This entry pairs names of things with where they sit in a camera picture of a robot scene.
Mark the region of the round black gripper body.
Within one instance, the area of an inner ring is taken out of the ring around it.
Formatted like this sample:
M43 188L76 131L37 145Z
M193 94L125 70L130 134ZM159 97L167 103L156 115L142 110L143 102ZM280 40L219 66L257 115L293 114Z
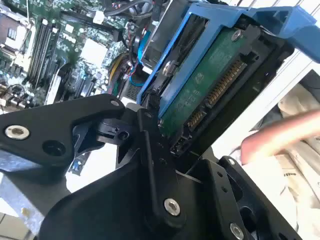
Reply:
M157 165L147 147L123 166L60 200L40 240L198 240L207 235L195 206L195 180Z

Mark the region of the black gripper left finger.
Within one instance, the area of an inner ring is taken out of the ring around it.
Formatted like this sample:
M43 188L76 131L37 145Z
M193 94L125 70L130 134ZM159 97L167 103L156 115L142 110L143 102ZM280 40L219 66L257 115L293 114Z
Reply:
M156 104L133 111L116 97L101 94L3 114L0 171L40 213L41 226L49 211L72 194L65 174L74 159L106 143L118 148L118 168L146 147L153 173L160 173L157 165L175 170L158 128L158 111Z

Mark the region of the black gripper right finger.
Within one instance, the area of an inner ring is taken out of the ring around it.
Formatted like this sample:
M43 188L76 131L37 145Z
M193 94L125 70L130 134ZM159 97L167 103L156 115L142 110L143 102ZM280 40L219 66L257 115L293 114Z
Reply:
M300 239L233 158L199 159L187 174L203 184L219 240Z

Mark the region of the person's bare hand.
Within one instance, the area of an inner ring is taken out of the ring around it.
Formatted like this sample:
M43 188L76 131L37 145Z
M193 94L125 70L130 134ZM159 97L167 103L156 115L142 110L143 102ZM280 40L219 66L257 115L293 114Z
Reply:
M240 145L240 160L246 165L273 156L287 146L320 134L320 111L303 112L277 121L246 137Z

